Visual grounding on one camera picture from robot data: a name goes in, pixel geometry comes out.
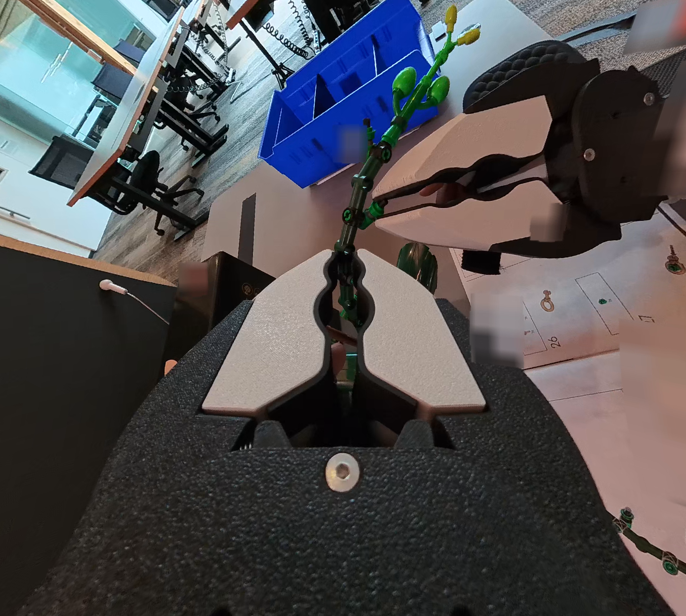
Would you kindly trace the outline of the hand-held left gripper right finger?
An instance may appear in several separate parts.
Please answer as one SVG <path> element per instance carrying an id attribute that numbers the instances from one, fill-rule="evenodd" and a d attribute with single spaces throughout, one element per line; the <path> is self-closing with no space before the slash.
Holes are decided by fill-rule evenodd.
<path id="1" fill-rule="evenodd" d="M 436 299 L 419 281 L 357 250 L 358 373 L 353 402 L 375 421 L 432 421 L 486 408 Z"/>

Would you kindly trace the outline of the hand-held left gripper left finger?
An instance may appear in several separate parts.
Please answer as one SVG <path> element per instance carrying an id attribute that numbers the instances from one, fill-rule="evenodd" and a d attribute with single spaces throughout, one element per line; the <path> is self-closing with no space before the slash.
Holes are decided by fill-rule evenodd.
<path id="1" fill-rule="evenodd" d="M 320 303 L 330 301 L 330 250 L 268 285 L 253 301 L 202 411 L 266 417 L 305 396 L 326 376 L 330 341 Z"/>

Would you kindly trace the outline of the brick orchid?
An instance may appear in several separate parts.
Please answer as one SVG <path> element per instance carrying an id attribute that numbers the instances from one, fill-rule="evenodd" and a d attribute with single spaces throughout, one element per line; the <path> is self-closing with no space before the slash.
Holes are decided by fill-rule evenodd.
<path id="1" fill-rule="evenodd" d="M 425 244 L 411 242 L 399 251 L 397 267 L 424 286 L 431 294 L 438 285 L 438 262 Z M 333 352 L 334 377 L 342 387 L 351 391 L 357 371 L 357 337 L 341 329 L 344 312 L 334 312 L 327 326 Z"/>

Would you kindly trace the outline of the blue plastic bin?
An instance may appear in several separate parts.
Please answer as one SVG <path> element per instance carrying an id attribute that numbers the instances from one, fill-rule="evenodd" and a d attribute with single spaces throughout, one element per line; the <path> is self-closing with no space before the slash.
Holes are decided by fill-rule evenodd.
<path id="1" fill-rule="evenodd" d="M 369 118 L 379 140 L 395 113 L 392 84 L 405 68 L 419 81 L 434 62 L 410 0 L 384 0 L 272 94 L 258 156 L 301 188 L 361 162 L 344 134 Z"/>

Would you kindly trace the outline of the black dimpled cushion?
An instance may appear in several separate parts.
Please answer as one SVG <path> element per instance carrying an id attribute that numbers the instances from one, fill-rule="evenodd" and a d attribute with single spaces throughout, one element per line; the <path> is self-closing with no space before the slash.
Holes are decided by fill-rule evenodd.
<path id="1" fill-rule="evenodd" d="M 581 88 L 600 74 L 598 59 L 577 49 L 544 40 L 511 54 L 468 87 L 462 111 L 473 114 L 519 101 L 545 97 L 553 120 L 571 111 Z"/>

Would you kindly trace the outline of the white gooseneck microphone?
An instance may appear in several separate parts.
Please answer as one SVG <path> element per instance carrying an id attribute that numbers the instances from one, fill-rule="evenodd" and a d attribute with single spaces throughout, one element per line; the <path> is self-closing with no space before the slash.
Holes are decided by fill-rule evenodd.
<path id="1" fill-rule="evenodd" d="M 158 312 L 153 310 L 153 308 L 151 308 L 149 305 L 144 303 L 136 295 L 129 292 L 129 290 L 127 290 L 123 286 L 116 285 L 112 280 L 109 280 L 109 279 L 101 280 L 99 282 L 99 288 L 102 291 L 110 291 L 110 292 L 113 292 L 115 294 L 120 294 L 120 295 L 123 295 L 123 296 L 126 296 L 126 297 L 133 299 L 134 301 L 139 303 L 142 307 L 144 307 L 149 312 L 151 312 L 155 317 L 157 317 L 159 320 L 161 320 L 163 323 L 165 323 L 167 326 L 169 326 L 169 321 L 166 320 L 162 315 L 160 315 Z"/>

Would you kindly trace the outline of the dark orchid set box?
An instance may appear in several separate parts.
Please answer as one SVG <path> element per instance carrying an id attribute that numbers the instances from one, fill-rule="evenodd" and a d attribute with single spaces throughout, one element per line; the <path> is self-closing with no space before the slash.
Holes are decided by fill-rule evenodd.
<path id="1" fill-rule="evenodd" d="M 253 300 L 272 281 L 273 276 L 223 251 L 203 262 L 182 262 L 160 377 L 169 361 L 181 360 L 240 303 Z"/>

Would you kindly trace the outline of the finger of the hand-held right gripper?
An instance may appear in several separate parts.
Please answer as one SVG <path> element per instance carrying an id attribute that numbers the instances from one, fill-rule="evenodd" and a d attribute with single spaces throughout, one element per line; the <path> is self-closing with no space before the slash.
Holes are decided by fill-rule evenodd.
<path id="1" fill-rule="evenodd" d="M 467 199 L 455 206 L 422 206 L 376 220 L 378 229 L 426 245 L 487 251 L 534 236 L 561 236 L 564 205 L 542 181 L 516 185 L 492 201 Z"/>
<path id="2" fill-rule="evenodd" d="M 462 113 L 406 151 L 373 190 L 373 199 L 417 186 L 449 169 L 470 169 L 492 155 L 523 159 L 544 148 L 552 123 L 545 96 Z"/>

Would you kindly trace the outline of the black divider panel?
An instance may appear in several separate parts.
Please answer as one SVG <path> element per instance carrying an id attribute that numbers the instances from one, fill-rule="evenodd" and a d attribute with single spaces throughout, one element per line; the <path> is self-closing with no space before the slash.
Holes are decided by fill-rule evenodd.
<path id="1" fill-rule="evenodd" d="M 73 535 L 114 444 L 158 382 L 176 286 L 1 237 L 1 614 Z"/>

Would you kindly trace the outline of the open instruction booklet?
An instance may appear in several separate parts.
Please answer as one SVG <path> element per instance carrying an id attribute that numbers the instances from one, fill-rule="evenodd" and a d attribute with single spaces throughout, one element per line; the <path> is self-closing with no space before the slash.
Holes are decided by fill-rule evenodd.
<path id="1" fill-rule="evenodd" d="M 685 507 L 647 477 L 673 449 L 643 464 L 631 449 L 620 369 L 620 330 L 685 319 L 685 202 L 622 226 L 619 241 L 560 260 L 502 256 L 499 276 L 453 267 L 468 297 L 507 294 L 524 304 L 524 368 L 585 459 L 605 509 L 630 508 L 633 531 L 685 560 Z"/>

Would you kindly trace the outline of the green brick flower stem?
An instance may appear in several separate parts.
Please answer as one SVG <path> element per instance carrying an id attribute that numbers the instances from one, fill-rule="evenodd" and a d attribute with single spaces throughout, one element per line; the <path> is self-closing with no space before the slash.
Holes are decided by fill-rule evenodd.
<path id="1" fill-rule="evenodd" d="M 481 28 L 479 24 L 470 25 L 458 35 L 455 41 L 452 40 L 457 17 L 457 7 L 451 4 L 444 19 L 447 39 L 436 54 L 432 67 L 421 80 L 416 80 L 416 70 L 411 67 L 403 69 L 395 77 L 392 84 L 394 117 L 378 143 L 373 142 L 374 130 L 371 127 L 371 121 L 364 120 L 368 140 L 366 160 L 361 173 L 355 174 L 352 178 L 351 199 L 342 213 L 342 231 L 334 247 L 337 264 L 336 277 L 340 290 L 338 302 L 342 308 L 340 316 L 356 328 L 362 325 L 358 317 L 357 284 L 353 275 L 356 233 L 359 229 L 366 229 L 381 217 L 386 205 L 385 201 L 373 201 L 368 209 L 364 209 L 366 196 L 373 189 L 374 178 L 382 165 L 390 161 L 393 148 L 407 130 L 407 125 L 416 110 L 437 107 L 447 97 L 450 87 L 449 78 L 442 75 L 437 80 L 433 79 L 440 66 L 448 60 L 450 53 L 456 47 L 469 45 L 478 40 Z"/>

